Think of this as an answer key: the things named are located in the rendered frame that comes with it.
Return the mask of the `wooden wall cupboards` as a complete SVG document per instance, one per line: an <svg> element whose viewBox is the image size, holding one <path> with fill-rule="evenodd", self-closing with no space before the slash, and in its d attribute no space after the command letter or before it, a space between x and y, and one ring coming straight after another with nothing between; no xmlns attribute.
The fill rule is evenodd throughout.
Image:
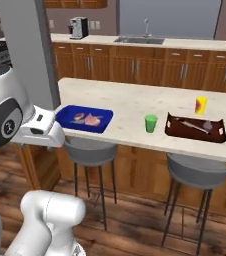
<svg viewBox="0 0 226 256"><path fill-rule="evenodd" d="M108 6L107 0L44 0L47 8L102 9Z"/></svg>

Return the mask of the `steel sink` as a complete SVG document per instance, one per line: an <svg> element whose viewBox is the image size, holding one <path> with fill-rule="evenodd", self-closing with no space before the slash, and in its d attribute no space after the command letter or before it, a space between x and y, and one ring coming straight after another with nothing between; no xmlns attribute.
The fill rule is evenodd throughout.
<svg viewBox="0 0 226 256"><path fill-rule="evenodd" d="M133 44L159 44L164 43L164 38L152 38L152 37L118 37L114 42L117 43L133 43Z"/></svg>

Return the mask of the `black and silver coffee machine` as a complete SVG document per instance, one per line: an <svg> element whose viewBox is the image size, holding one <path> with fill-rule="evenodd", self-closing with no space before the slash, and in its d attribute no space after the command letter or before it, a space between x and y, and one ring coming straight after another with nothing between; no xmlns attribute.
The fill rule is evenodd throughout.
<svg viewBox="0 0 226 256"><path fill-rule="evenodd" d="M88 19L86 17L75 17L70 20L70 34L72 39L82 39L89 35Z"/></svg>

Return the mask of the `wooden base cupboards run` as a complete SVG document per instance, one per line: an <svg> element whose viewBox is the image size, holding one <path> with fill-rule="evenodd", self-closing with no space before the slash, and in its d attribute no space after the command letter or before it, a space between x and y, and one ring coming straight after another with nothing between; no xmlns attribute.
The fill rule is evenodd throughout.
<svg viewBox="0 0 226 256"><path fill-rule="evenodd" d="M55 43L58 78L226 92L226 51Z"/></svg>

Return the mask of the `yellow cup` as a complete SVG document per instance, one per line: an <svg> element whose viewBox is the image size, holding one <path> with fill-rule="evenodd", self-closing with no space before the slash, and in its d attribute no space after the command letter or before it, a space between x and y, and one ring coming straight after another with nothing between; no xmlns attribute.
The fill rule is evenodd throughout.
<svg viewBox="0 0 226 256"><path fill-rule="evenodd" d="M200 96L196 98L196 103L195 103L195 113L198 115L202 115L205 111L207 104L207 98Z"/></svg>

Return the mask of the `blue tray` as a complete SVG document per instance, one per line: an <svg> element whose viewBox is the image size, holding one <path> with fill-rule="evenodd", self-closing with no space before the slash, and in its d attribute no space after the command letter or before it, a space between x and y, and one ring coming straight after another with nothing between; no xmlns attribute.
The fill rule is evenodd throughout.
<svg viewBox="0 0 226 256"><path fill-rule="evenodd" d="M78 105L68 105L61 109L57 121L63 128L103 133L113 117L113 111Z"/></svg>

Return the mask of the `grey window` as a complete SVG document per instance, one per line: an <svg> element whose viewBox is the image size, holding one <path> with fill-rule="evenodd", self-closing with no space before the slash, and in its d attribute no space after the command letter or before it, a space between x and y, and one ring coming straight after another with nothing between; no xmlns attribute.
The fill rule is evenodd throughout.
<svg viewBox="0 0 226 256"><path fill-rule="evenodd" d="M120 0L120 34L213 39L221 0Z"/></svg>

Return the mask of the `brown tray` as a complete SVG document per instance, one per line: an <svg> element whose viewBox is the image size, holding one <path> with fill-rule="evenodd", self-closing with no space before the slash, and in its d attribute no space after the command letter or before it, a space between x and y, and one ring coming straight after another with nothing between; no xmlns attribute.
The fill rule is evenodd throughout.
<svg viewBox="0 0 226 256"><path fill-rule="evenodd" d="M177 117L167 115L165 133L168 136L206 141L212 143L226 142L224 120L209 121L205 119Z"/></svg>

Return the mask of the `grey fridge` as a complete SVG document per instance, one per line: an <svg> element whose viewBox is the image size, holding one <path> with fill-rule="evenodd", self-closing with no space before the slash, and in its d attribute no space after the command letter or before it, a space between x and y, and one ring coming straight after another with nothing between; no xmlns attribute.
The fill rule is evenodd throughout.
<svg viewBox="0 0 226 256"><path fill-rule="evenodd" d="M13 68L33 104L60 104L47 13L43 0L0 0L0 20Z"/></svg>

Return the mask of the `wooden dining counter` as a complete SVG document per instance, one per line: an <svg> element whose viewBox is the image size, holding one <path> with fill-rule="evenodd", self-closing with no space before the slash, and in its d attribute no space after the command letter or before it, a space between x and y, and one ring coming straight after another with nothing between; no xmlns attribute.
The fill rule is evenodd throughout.
<svg viewBox="0 0 226 256"><path fill-rule="evenodd" d="M170 178L166 153L184 153L226 162L226 142L209 143L170 137L164 128L169 113L194 118L195 99L206 96L204 119L224 120L226 93L145 86L107 81L63 78L58 81L61 105L110 109L113 119L102 134L67 129L65 134L119 145L116 157L116 186L121 193L164 200ZM145 127L145 116L157 116L153 133ZM226 216L226 183L212 195L210 211Z"/></svg>

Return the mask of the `steel tap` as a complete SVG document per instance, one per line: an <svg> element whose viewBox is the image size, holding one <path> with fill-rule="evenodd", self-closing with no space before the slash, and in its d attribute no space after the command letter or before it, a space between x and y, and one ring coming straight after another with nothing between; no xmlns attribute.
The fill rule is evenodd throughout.
<svg viewBox="0 0 226 256"><path fill-rule="evenodd" d="M146 18L146 19L144 20L144 24L145 24L145 32L144 32L144 34L143 34L143 37L149 38L149 37L151 37L152 35L149 33L149 19L148 19L148 18Z"/></svg>

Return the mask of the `green cup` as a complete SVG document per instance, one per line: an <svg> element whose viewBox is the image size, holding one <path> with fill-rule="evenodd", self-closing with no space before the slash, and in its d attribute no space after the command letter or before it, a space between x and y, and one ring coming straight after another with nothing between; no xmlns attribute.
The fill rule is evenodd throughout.
<svg viewBox="0 0 226 256"><path fill-rule="evenodd" d="M157 124L157 116L149 114L145 116L145 127L148 133L153 133Z"/></svg>

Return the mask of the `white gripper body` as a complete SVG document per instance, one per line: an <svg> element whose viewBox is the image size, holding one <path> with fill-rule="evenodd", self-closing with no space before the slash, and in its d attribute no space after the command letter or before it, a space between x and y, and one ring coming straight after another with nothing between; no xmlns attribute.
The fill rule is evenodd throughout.
<svg viewBox="0 0 226 256"><path fill-rule="evenodd" d="M13 142L46 147L62 147L65 142L65 134L60 124L55 122L46 135L27 135L18 131L13 137Z"/></svg>

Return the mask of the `grey bar stool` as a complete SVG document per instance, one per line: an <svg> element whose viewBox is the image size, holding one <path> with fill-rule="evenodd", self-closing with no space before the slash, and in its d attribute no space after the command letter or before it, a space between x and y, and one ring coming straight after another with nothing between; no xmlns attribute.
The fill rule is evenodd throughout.
<svg viewBox="0 0 226 256"><path fill-rule="evenodd" d="M167 214L171 196L174 196L174 198L164 230L161 246L164 246L181 186L187 185L203 191L196 217L196 222L199 222L200 217L203 217L196 250L196 256L199 256L213 190L220 187L225 182L226 163L176 153L167 153L166 156L171 181L164 214Z"/></svg>
<svg viewBox="0 0 226 256"><path fill-rule="evenodd" d="M97 140L73 137L71 139L65 140L65 147L74 165L75 194L78 194L78 166L83 166L85 169L87 195L90 195L88 168L98 168L104 230L107 230L102 167L105 163L111 163L111 177L114 193L114 202L117 202L114 165L114 159L117 154L117 145Z"/></svg>

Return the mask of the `black stove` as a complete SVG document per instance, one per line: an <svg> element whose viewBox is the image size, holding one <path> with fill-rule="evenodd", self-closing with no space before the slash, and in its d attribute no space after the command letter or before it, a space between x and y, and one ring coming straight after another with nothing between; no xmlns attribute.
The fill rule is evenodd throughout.
<svg viewBox="0 0 226 256"><path fill-rule="evenodd" d="M11 65L10 54L5 41L0 41L0 64Z"/></svg>

